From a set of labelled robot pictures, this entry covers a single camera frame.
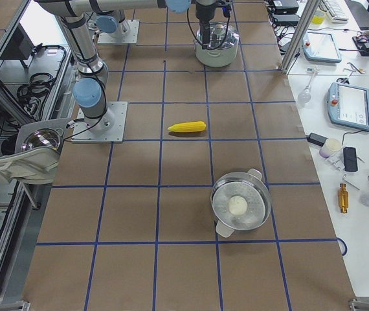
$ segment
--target yellow tape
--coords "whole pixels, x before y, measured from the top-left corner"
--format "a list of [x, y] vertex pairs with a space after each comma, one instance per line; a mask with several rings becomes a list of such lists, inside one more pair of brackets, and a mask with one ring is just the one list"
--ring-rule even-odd
[[324, 21], [324, 18], [326, 18], [326, 15], [323, 12], [315, 12], [313, 19], [311, 20], [311, 22], [313, 24], [322, 24], [322, 22]]

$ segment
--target smartphone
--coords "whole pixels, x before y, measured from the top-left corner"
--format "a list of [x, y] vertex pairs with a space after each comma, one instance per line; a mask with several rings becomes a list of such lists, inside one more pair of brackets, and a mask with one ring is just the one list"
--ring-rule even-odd
[[344, 156], [344, 170], [346, 172], [357, 172], [357, 155], [354, 147], [344, 147], [342, 150]]

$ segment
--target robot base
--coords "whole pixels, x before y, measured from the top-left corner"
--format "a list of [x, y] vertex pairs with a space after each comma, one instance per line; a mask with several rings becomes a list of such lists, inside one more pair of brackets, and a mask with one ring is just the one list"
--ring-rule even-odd
[[[71, 139], [72, 143], [122, 143], [124, 136], [124, 128], [126, 126], [127, 117], [127, 102], [108, 102], [108, 109], [110, 109], [115, 116], [114, 125], [110, 129], [98, 133], [85, 131], [87, 126], [84, 122], [75, 124], [74, 134], [80, 133]], [[84, 114], [81, 110], [78, 112], [77, 118], [83, 118]]]
[[122, 45], [122, 44], [136, 44], [139, 35], [140, 21], [138, 19], [129, 20], [130, 32], [127, 36], [122, 38], [114, 38], [105, 32], [100, 34], [98, 44], [100, 45]]

